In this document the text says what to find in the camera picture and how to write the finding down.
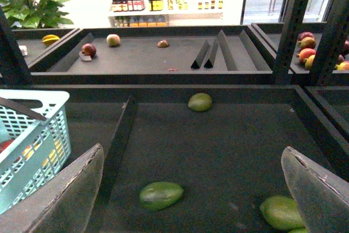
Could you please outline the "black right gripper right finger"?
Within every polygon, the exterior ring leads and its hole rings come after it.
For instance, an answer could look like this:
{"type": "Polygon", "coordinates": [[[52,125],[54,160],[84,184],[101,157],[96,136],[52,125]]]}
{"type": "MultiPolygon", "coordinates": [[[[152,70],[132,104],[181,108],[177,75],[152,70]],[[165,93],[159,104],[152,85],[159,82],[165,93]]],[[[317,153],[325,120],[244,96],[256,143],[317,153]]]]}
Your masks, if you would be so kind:
{"type": "Polygon", "coordinates": [[[308,232],[348,232],[347,181],[292,147],[281,166],[308,232]]]}

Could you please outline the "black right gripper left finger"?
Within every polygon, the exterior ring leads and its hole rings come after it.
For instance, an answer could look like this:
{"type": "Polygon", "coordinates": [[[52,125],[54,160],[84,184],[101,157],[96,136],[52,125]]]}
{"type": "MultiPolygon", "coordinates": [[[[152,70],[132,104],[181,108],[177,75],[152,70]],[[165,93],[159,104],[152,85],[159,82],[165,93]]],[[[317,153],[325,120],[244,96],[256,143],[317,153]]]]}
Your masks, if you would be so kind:
{"type": "Polygon", "coordinates": [[[46,185],[2,213],[1,232],[84,232],[103,166],[103,147],[96,144],[46,185]]]}

